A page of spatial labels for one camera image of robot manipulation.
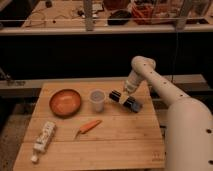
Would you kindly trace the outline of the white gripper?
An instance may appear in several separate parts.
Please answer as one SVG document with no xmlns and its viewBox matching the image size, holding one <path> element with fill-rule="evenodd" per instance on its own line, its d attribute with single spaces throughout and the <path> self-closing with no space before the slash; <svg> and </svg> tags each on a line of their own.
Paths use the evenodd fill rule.
<svg viewBox="0 0 213 171">
<path fill-rule="evenodd" d="M 123 89 L 127 93 L 134 93 L 140 86 L 141 82 L 142 82 L 141 76 L 138 75 L 134 70 L 132 70 L 124 82 Z M 119 103 L 124 104 L 127 101 L 128 97 L 129 96 L 127 94 L 121 94 Z"/>
</svg>

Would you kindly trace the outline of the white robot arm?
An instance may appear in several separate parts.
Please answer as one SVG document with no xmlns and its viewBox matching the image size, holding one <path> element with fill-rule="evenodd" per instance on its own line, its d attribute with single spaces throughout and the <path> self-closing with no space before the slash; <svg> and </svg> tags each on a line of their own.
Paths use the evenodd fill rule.
<svg viewBox="0 0 213 171">
<path fill-rule="evenodd" d="M 135 56 L 123 91 L 130 95 L 146 80 L 168 106 L 164 171 L 213 171 L 213 114 L 155 71 L 153 59 Z"/>
</svg>

